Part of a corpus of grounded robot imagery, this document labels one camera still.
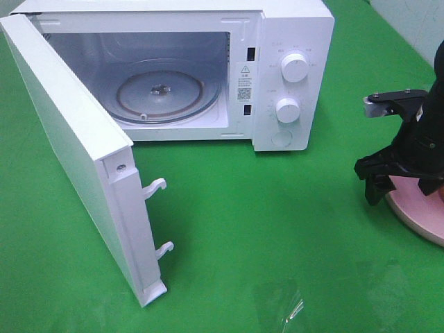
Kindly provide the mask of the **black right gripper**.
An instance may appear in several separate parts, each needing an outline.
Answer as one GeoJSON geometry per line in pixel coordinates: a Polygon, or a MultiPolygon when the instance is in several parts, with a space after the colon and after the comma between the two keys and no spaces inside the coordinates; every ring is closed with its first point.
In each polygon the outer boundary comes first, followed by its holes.
{"type": "MultiPolygon", "coordinates": [[[[420,178],[418,187],[428,196],[438,191],[443,179],[443,89],[427,93],[416,116],[404,121],[393,140],[396,160],[407,171],[436,178],[420,178]]],[[[396,189],[389,171],[393,162],[392,148],[386,147],[358,159],[354,170],[365,180],[365,197],[369,205],[378,204],[387,193],[396,189]]]]}

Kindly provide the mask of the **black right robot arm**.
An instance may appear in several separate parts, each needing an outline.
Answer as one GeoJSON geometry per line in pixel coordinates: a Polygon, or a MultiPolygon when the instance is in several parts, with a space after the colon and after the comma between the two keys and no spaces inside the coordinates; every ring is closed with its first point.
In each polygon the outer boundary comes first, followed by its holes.
{"type": "Polygon", "coordinates": [[[405,89],[364,98],[369,118],[399,115],[402,125],[387,147],[356,161],[355,172],[366,181],[365,197],[376,205],[395,190],[391,176],[417,178],[428,196],[443,186],[443,45],[434,58],[436,80],[427,92],[405,89]]]}

